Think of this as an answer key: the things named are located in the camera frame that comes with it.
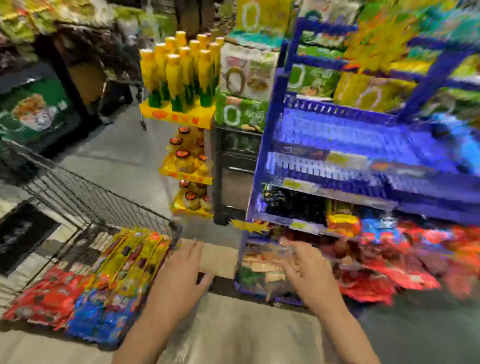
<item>product box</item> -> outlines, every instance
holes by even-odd
[[[342,52],[335,49],[303,45],[299,46],[298,54],[329,60],[341,58],[343,55]],[[340,72],[295,63],[288,82],[288,91],[306,96],[331,97],[339,78]]]
[[[355,21],[361,5],[361,2],[351,0],[304,0],[300,6],[299,17],[322,23],[350,25]],[[344,39],[344,36],[305,31],[301,40],[306,44],[340,47]]]
[[[268,102],[254,101],[216,91],[215,122],[218,126],[262,132],[267,117]]]
[[[277,60],[277,52],[226,43],[220,55],[220,91],[232,96],[268,101]]]
[[[237,0],[236,29],[284,36],[292,10],[292,0]]]

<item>yellow display stand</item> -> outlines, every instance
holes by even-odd
[[[205,211],[202,207],[198,210],[189,210],[183,205],[183,193],[179,192],[173,201],[173,205],[170,207],[173,215],[199,215],[204,218],[213,218],[213,215]]]
[[[163,160],[163,165],[158,170],[161,174],[176,178],[177,180],[187,180],[190,182],[212,185],[213,178],[211,176],[204,177],[204,176],[199,176],[197,174],[183,173],[175,169],[172,169],[171,167],[173,165],[173,163],[171,162],[172,158],[173,156],[171,154],[165,157],[165,159]]]
[[[212,106],[209,108],[202,108],[200,106],[200,99],[196,98],[193,102],[193,107],[187,113],[184,113],[172,111],[172,104],[167,101],[162,102],[161,109],[151,108],[148,106],[148,100],[146,100],[140,104],[140,111],[145,118],[165,120],[182,125],[210,129],[212,117],[215,114],[215,102],[216,101],[214,100]]]

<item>shopping cart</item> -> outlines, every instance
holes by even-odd
[[[129,201],[12,141],[2,141],[3,169],[16,179],[21,202],[2,221],[30,204],[58,222],[53,239],[45,239],[8,276],[0,276],[0,306],[11,301],[54,265],[77,274],[87,272],[121,228],[147,228],[168,236],[170,249],[176,244],[181,226],[156,212]],[[12,200],[0,192],[2,202]]]

